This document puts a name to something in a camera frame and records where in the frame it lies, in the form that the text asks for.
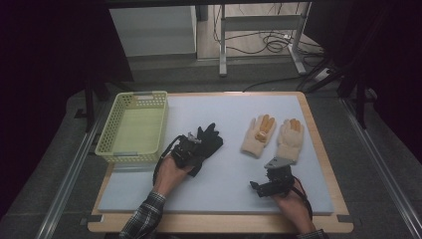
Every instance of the wooden table frame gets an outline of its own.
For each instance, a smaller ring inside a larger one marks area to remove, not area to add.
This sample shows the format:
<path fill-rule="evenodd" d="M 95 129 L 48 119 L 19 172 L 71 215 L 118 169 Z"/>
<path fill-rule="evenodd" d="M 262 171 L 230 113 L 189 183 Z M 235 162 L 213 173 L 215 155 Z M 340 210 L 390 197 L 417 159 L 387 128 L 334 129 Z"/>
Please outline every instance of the wooden table frame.
<path fill-rule="evenodd" d="M 169 97 L 209 97 L 209 96 L 297 96 L 308 129 L 316 156 L 325 178 L 329 195 L 334 208 L 333 213 L 324 216 L 314 216 L 316 228 L 322 228 L 330 233 L 348 233 L 353 230 L 352 222 L 341 222 L 338 216 L 349 216 L 337 180 L 329 163 L 323 143 L 317 131 L 311 109 L 304 94 L 299 92 L 261 92 L 261 93 L 188 93 L 169 94 Z M 92 215 L 101 216 L 98 222 L 89 222 L 88 228 L 93 232 L 119 232 L 132 213 L 101 213 L 98 206 L 108 184 L 114 165 L 111 163 L 106 171 Z M 163 233 L 295 233 L 295 226 L 281 214 L 179 214 L 164 213 L 157 228 Z"/>

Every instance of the white work glove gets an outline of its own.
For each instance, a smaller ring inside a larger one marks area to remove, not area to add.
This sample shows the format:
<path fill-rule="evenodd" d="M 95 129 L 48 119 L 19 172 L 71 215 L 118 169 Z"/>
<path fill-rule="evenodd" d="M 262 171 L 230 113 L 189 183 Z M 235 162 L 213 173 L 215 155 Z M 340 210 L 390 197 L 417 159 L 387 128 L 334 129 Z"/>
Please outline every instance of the white work glove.
<path fill-rule="evenodd" d="M 272 164 L 276 166 L 296 163 L 304 144 L 305 128 L 297 119 L 285 119 L 280 127 L 277 143 L 279 144 Z"/>
<path fill-rule="evenodd" d="M 246 131 L 241 150 L 260 157 L 275 128 L 276 121 L 269 115 L 259 116 L 257 120 L 253 118 Z"/>

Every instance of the glove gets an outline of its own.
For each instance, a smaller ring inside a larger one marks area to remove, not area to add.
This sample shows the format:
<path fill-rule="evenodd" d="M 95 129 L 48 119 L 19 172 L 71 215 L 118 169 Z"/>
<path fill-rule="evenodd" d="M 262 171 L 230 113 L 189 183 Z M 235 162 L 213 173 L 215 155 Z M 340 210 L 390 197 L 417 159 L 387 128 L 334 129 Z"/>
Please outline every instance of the glove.
<path fill-rule="evenodd" d="M 252 119 L 246 131 L 241 150 L 257 158 L 261 156 L 264 147 L 268 144 L 276 128 L 276 121 L 269 115 L 259 116 L 258 120 Z"/>
<path fill-rule="evenodd" d="M 279 146 L 272 165 L 280 167 L 293 164 L 298 160 L 299 153 L 304 144 L 304 131 L 305 128 L 299 120 L 285 119 L 283 125 L 280 127 L 277 140 Z"/>
<path fill-rule="evenodd" d="M 159 166 L 161 165 L 161 161 L 178 139 L 180 142 L 171 150 L 171 156 L 174 158 L 176 166 L 179 168 L 183 168 L 188 165 L 194 166 L 193 169 L 188 172 L 188 174 L 193 177 L 196 176 L 202 167 L 202 162 L 206 158 L 210 157 L 215 151 L 217 151 L 218 148 L 223 145 L 223 138 L 218 135 L 219 131 L 215 131 L 214 128 L 215 123 L 213 122 L 205 129 L 205 131 L 202 130 L 202 127 L 198 127 L 197 137 L 190 133 L 188 136 L 178 136 L 167 147 L 167 150 L 158 160 L 154 169 L 152 183 L 155 183 L 155 178 Z"/>

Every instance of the plaid shirt sleeve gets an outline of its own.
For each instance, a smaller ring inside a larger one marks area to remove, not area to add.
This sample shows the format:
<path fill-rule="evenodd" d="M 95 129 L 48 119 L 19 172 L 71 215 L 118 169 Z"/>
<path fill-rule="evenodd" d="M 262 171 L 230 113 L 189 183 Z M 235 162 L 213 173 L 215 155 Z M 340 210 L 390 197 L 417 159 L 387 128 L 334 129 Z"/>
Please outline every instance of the plaid shirt sleeve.
<path fill-rule="evenodd" d="M 298 239 L 328 239 L 328 236 L 322 229 L 308 234 L 298 235 Z"/>
<path fill-rule="evenodd" d="M 159 221 L 162 217 L 165 197 L 151 191 L 126 222 L 119 233 L 120 239 L 152 238 Z"/>

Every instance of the basket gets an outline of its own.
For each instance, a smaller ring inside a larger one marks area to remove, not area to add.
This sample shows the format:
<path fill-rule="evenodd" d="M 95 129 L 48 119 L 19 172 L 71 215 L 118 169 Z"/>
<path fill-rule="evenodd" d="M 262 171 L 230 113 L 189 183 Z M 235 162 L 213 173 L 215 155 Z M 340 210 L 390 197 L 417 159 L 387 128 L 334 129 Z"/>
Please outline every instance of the basket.
<path fill-rule="evenodd" d="M 157 162 L 164 141 L 167 112 L 167 92 L 118 94 L 105 122 L 96 155 L 108 162 Z"/>

